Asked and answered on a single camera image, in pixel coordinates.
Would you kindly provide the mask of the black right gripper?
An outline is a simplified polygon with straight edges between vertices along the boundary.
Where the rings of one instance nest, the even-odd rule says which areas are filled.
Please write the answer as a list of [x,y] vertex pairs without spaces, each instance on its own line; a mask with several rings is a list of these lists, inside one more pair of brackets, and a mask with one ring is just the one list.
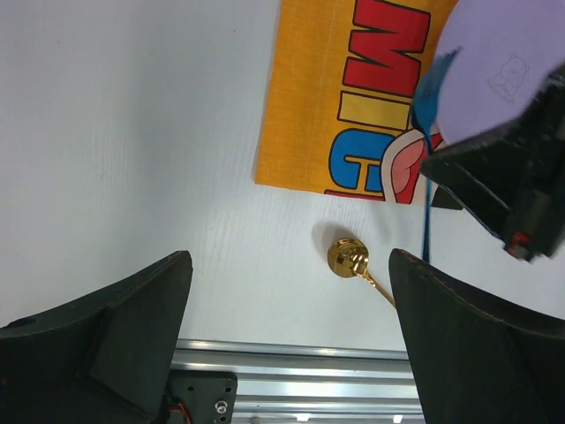
[[519,119],[433,154],[422,173],[439,184],[432,208],[465,208],[520,261],[554,256],[564,242],[564,66]]

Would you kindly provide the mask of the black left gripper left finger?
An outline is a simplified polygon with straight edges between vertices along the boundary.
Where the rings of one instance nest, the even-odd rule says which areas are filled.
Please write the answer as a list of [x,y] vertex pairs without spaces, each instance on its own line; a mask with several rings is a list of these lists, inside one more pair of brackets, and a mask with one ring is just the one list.
[[177,251],[1,329],[3,423],[149,423],[162,404],[192,281]]

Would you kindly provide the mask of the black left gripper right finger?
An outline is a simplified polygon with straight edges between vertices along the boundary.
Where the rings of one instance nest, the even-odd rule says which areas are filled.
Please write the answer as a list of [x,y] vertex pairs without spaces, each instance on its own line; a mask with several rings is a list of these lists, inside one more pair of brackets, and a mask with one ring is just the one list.
[[428,423],[562,423],[564,321],[402,249],[389,278]]

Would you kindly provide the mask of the lilac plate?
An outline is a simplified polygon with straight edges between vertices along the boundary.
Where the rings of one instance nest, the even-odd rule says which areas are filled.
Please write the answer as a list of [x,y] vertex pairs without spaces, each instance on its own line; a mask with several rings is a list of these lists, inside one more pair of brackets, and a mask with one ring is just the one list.
[[564,63],[564,3],[456,3],[437,45],[459,49],[441,89],[437,124],[455,144],[522,114],[545,77]]

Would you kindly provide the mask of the orange Mickey Mouse cloth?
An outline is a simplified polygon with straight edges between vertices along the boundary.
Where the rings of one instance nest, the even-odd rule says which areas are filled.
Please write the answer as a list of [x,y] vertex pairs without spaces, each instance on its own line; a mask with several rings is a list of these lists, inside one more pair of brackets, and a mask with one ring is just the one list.
[[260,137],[260,185],[418,205],[411,101],[452,0],[284,1]]

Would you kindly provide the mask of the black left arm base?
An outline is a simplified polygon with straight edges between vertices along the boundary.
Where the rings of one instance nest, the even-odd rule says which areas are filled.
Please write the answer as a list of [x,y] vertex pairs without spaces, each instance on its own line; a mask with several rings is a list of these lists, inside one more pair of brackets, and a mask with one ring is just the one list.
[[172,370],[153,423],[231,423],[236,395],[234,373]]

